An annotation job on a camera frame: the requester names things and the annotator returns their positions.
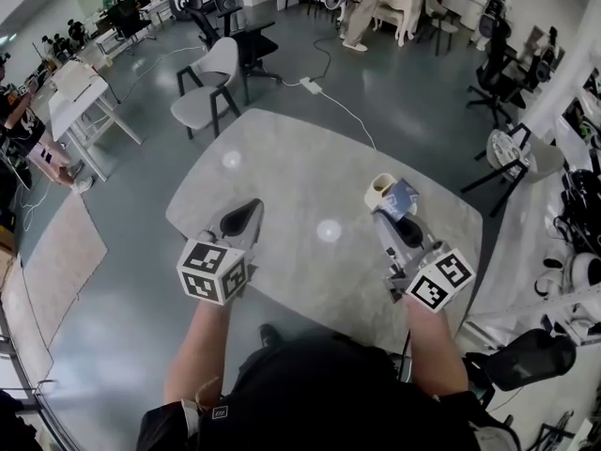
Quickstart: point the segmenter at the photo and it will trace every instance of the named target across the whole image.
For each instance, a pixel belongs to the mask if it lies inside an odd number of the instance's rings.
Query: sneaker
[[[67,167],[67,173],[69,174],[69,177],[71,177],[72,179],[75,179],[79,175],[79,173],[82,171],[83,168],[84,168],[84,163],[82,161],[78,161],[74,165],[70,165],[69,167]]]
[[[264,348],[279,346],[284,342],[282,335],[271,324],[261,324],[259,326],[259,334],[261,335],[261,343]]]
[[[74,182],[73,185],[71,186],[71,189],[75,194],[81,195],[85,191],[87,191],[90,187],[92,187],[93,183],[94,183],[94,178],[88,177],[87,179],[81,179],[81,180],[77,180],[76,182]]]
[[[343,41],[342,42],[343,47],[347,47],[348,49],[351,50],[356,50],[357,52],[365,52],[367,51],[367,47],[365,47],[365,45],[363,45],[362,43],[357,43],[356,45],[351,45],[350,43],[347,43],[347,41]]]

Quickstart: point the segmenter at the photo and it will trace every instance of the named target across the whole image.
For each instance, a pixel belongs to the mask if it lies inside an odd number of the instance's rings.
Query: rug
[[[49,348],[71,304],[106,255],[84,201],[69,194],[25,266],[29,298]]]
[[[48,376],[53,366],[53,359],[36,324],[19,257],[12,264],[7,281],[2,288],[2,305],[7,316],[12,344],[19,355],[23,371],[31,385],[36,386],[39,381]]]

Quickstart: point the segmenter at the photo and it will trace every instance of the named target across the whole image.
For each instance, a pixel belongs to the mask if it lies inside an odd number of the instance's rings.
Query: forearm
[[[25,110],[27,110],[27,107],[29,106],[30,102],[31,95],[25,94],[25,96],[21,100],[21,103],[19,103],[19,105],[15,107],[15,110],[13,110],[8,116],[7,121],[5,123],[5,127],[7,129],[12,129],[15,126],[15,124],[21,119],[21,117],[25,113]]]
[[[230,307],[200,302],[169,369],[164,390],[165,404],[181,399],[194,400],[203,386],[203,405],[212,407],[219,401]]]
[[[444,312],[437,314],[406,297],[411,332],[412,381],[430,396],[468,391],[468,373]]]

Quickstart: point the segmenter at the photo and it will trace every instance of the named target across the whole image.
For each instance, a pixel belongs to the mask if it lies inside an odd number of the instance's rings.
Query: gray floor
[[[265,33],[280,50],[266,66],[289,83],[319,75],[327,57],[313,40],[334,35],[330,19],[314,20],[305,7],[275,13],[272,5],[254,16],[271,15],[276,25]],[[197,45],[193,23],[167,23],[157,41],[140,44],[135,55],[122,55],[103,71],[117,95],[162,55]],[[434,57],[434,45],[408,43],[398,49],[393,33],[368,31],[370,50],[356,54],[338,38],[320,43],[332,54],[324,92],[346,105],[373,135],[378,149],[411,165],[451,191],[481,177],[486,163],[473,156],[484,148],[491,129],[481,109],[465,110],[466,87],[484,56],[456,41],[451,53]],[[109,252],[73,304],[51,345],[54,367],[44,392],[62,425],[80,448],[133,449],[143,413],[159,406],[162,380],[187,329],[196,302],[186,297],[175,263],[183,240],[164,214],[176,188],[212,140],[212,130],[189,141],[171,117],[177,98],[176,70],[198,51],[166,58],[118,108],[118,113],[145,139],[136,146],[123,132],[111,130],[99,146],[110,157],[111,176],[97,183],[84,200]],[[359,123],[324,97],[303,87],[253,80],[252,106],[301,118],[368,144]],[[241,93],[237,101],[241,104]],[[223,120],[223,128],[232,117]],[[37,202],[42,180],[27,196]],[[493,183],[465,199],[485,218],[481,273],[498,232],[500,218],[487,218],[503,189]],[[36,210],[34,222],[20,237],[23,262],[31,255],[46,225],[67,195],[53,186]],[[238,366],[258,348],[255,332],[274,322],[286,335],[315,327],[253,289],[234,307],[226,363],[226,390]]]

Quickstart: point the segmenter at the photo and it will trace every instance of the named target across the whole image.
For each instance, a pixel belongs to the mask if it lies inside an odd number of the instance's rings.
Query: black shirt
[[[315,449],[326,443],[357,449],[369,443],[371,449],[475,451],[482,448],[473,423],[501,429],[511,443],[505,448],[518,449],[513,433],[474,395],[428,397],[396,380],[382,350],[311,339],[258,351],[249,361],[217,407],[193,410],[196,430],[189,431],[190,408],[184,412],[181,403],[147,412],[137,450]]]
[[[0,86],[0,125],[4,126],[8,116],[21,103],[21,98],[7,87]],[[8,138],[14,142],[23,155],[27,155],[46,130],[42,121],[27,108],[12,129],[5,129]]]

